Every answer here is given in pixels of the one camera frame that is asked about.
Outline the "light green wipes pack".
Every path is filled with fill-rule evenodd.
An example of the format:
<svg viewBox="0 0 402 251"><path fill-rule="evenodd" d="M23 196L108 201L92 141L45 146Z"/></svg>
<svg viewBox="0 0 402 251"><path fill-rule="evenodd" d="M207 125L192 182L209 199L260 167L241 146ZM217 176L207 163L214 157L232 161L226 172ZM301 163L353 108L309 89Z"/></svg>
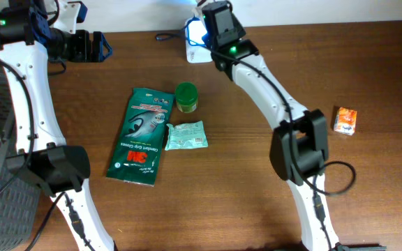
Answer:
<svg viewBox="0 0 402 251"><path fill-rule="evenodd" d="M183 123L180 125L167 124L168 138L165 150L201 149L209 146L202 121Z"/></svg>

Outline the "orange Kleenex tissue pack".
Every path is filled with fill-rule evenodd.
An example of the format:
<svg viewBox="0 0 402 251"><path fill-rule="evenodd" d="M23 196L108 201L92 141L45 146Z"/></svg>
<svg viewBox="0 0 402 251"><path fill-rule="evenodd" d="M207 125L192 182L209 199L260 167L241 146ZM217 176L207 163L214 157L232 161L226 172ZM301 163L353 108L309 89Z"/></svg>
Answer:
<svg viewBox="0 0 402 251"><path fill-rule="evenodd" d="M357 121L357 111L344 107L339 107L336 113L333 130L344 135L355 133Z"/></svg>

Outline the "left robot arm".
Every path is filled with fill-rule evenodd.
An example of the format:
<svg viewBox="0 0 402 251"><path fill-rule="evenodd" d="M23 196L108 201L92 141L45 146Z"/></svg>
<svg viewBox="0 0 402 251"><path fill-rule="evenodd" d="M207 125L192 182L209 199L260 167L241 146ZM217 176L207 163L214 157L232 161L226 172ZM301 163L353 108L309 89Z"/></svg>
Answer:
<svg viewBox="0 0 402 251"><path fill-rule="evenodd" d="M16 122L16 153L6 158L13 178L44 192L63 214L80 250L115 250L90 189L89 156L68 145L57 122L50 63L100 63L112 54L101 32L77 28L81 1L10 1L0 10L0 65L8 80Z"/></svg>

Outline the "green 3M gloves packet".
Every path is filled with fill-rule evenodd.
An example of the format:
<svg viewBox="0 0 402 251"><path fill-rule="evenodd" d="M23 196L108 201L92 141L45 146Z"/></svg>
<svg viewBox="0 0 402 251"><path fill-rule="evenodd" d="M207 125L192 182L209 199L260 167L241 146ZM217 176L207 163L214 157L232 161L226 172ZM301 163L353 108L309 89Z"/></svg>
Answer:
<svg viewBox="0 0 402 251"><path fill-rule="evenodd" d="M134 88L106 176L153 186L161 159L174 95Z"/></svg>

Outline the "green lidded jar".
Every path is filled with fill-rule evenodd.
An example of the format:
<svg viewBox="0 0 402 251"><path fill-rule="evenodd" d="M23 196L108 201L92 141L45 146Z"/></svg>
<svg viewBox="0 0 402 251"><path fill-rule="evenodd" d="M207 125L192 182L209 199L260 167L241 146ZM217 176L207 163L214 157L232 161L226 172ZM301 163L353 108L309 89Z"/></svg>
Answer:
<svg viewBox="0 0 402 251"><path fill-rule="evenodd" d="M175 89L177 108L183 113L194 112L198 106L198 90L191 82L182 82Z"/></svg>

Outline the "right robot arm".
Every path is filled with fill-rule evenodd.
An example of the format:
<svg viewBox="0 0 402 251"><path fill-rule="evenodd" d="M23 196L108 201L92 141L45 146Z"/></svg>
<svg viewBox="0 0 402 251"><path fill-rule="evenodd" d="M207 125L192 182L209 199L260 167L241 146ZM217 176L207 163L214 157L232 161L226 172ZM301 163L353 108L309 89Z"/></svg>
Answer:
<svg viewBox="0 0 402 251"><path fill-rule="evenodd" d="M383 250L381 245L343 245L334 231L326 198L346 193L356 178L342 190L325 191L325 170L332 162L324 114L297 102L271 74L259 49L245 39L229 1L198 1L194 12L207 30L202 40L216 68L251 97L273 131L269 159L294 198L300 248Z"/></svg>

